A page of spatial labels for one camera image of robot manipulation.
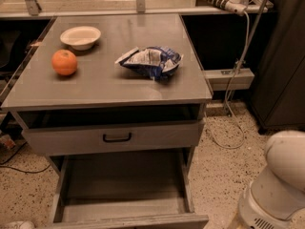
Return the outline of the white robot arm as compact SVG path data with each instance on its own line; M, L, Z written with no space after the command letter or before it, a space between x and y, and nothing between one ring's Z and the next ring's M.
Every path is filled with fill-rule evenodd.
M264 156L267 165L240 196L238 218L246 229L288 229L305 208L305 133L272 135Z

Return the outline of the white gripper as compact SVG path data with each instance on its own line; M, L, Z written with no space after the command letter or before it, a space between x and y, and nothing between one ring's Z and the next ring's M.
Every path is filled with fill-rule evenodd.
M238 201L237 217L246 229L289 229L288 220L276 219L265 212L254 200L250 188L246 188Z

